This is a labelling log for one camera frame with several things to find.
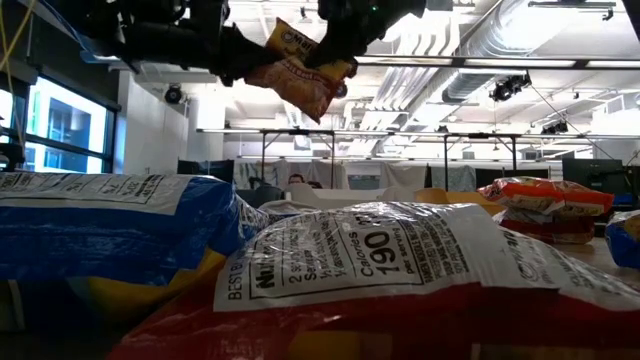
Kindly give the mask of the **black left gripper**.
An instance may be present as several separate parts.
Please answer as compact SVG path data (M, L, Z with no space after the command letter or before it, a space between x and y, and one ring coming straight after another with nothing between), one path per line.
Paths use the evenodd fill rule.
M228 0L203 0L203 35L208 52L207 68L218 76L222 84L231 87L259 67L279 61L281 55L265 46L247 39L238 27L225 28L225 51L234 59L242 59L226 65L221 55L224 24L229 17Z

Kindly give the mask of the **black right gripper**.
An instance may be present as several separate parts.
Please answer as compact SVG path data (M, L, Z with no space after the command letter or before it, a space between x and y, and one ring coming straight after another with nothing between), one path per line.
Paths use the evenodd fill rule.
M321 42L305 60L307 68L317 68L336 60L348 61L348 78L356 76L361 54L358 29L386 30L408 14L421 17L426 0L318 0L318 15L327 21Z

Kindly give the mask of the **orange ramen noodle pack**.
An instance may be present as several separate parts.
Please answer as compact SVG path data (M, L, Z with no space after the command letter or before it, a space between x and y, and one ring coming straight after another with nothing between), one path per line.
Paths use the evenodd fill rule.
M478 188L486 200L507 208L554 216L600 216L613 206L614 196L580 184L536 177L506 177Z
M245 77L245 83L275 91L281 99L320 123L334 99L336 88L347 78L349 64L336 60L317 68L307 68L304 62L317 45L315 40L277 18L266 47L277 51L282 58L254 70Z

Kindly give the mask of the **white hanging cloth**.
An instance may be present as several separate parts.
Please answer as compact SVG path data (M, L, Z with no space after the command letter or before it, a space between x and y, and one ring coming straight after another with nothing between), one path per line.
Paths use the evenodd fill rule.
M401 187L408 190L419 190L424 187L427 174L425 166L404 166L383 163L380 168L381 188Z

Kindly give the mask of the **orange plastic bin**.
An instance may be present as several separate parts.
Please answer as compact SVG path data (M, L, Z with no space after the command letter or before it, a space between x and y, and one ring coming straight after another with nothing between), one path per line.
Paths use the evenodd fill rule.
M447 192L440 188L424 188L414 193L416 202L431 204L473 203L480 205L491 216L505 210L505 207L486 200L477 192Z

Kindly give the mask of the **long ceiling light strip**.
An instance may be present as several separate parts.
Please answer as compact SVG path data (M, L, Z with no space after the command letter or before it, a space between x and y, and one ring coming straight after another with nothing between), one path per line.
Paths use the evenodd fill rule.
M437 67L456 69L542 69L542 70L640 70L640 60L633 59L559 59L559 58L487 58L459 56L358 56L361 66Z

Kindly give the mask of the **large bright window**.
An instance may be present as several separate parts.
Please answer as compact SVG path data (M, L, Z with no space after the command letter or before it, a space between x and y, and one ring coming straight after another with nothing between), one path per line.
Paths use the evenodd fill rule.
M47 78L0 75L0 143L23 147L29 172L110 173L115 112Z

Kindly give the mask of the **black ceiling track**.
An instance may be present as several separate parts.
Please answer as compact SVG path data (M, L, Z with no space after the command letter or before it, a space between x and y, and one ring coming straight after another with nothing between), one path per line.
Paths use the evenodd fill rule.
M528 2L530 8L548 9L578 9L578 10L605 10L603 21L608 21L614 16L614 1L597 0L532 0Z

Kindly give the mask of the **black equipment stand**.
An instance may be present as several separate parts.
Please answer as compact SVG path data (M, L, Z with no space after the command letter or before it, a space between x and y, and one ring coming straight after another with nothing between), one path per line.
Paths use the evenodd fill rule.
M0 143L0 163L4 163L5 172L14 172L25 162L24 148L19 144Z

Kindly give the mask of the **black metal table frame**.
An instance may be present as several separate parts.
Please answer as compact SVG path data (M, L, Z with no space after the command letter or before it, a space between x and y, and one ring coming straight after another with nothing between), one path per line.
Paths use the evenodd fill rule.
M267 136L275 134L274 140L280 135L286 134L289 136L306 136L311 137L317 135L321 140L325 140L325 137L331 138L331 143L327 145L331 151L330 157L323 157L323 160L329 160L331 162L331 175L330 175L330 188L333 189L335 185L335 148L336 148L336 132L334 130L321 130L321 129L260 129L259 133L262 135L261 143L261 180L265 179L265 164L266 164L266 149L270 146L267 142Z
M477 133L444 133L442 135L443 145L444 145L444 180L445 180L445 191L449 191L449 145L448 139L456 137L460 138L468 138L468 139L502 139L508 138L511 140L511 145L505 145L508 150L512 153L512 171L515 173L517 171L517 138L521 137L521 135L517 135L514 133L488 133L488 132L477 132Z

